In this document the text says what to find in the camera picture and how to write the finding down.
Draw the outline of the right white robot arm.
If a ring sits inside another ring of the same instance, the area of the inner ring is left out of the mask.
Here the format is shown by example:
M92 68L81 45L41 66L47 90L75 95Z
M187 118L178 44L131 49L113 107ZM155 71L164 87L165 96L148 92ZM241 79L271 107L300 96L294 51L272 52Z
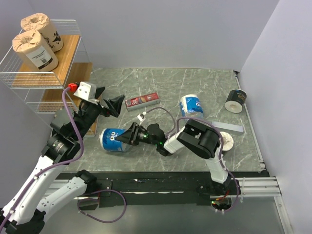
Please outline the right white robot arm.
M189 119L185 126L173 136L166 137L157 123L147 128L133 123L116 140L129 145L146 143L156 146L163 156L170 156L182 148L187 148L205 160L211 175L210 191L214 195L224 195L230 189L231 176L222 158L222 136L213 127L198 119Z

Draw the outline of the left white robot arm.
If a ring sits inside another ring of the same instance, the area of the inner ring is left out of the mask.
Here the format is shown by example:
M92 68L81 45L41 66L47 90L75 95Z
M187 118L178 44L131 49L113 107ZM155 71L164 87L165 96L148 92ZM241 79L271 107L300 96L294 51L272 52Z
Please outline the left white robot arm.
M8 234L38 234L47 220L74 197L91 196L97 189L97 178L81 170L68 183L45 197L54 180L84 152L83 137L98 116L118 117L124 95L106 100L98 99L105 87L84 90L82 85L70 84L62 93L63 107L50 126L52 135L43 148L38 162L18 193L0 210L0 229Z

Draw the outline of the brown roll with label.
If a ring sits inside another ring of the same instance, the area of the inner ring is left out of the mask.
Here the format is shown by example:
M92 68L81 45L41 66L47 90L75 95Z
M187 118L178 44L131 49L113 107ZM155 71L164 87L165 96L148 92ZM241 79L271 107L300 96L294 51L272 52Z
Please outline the brown roll with label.
M32 72L50 72L59 60L38 30L25 31L12 39L12 48Z

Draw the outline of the blue paper roll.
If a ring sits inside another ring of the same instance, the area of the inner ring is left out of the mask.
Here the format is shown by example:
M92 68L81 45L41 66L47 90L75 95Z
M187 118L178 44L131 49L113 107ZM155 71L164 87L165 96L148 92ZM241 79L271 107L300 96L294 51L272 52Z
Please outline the blue paper roll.
M180 99L180 110L183 117L203 118L203 109L197 95L185 95Z
M116 140L116 137L123 134L126 130L121 128L105 128L102 130L99 140L101 147L110 152L126 152L130 145Z

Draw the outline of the brown roll with cartoon print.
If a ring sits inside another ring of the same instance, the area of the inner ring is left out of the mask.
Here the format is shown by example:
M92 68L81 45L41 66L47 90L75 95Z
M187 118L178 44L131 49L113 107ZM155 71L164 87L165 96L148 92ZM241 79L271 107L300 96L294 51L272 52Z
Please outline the brown roll with cartoon print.
M46 14L35 13L27 16L21 20L20 25L24 31L39 31L53 52L63 48L63 40Z

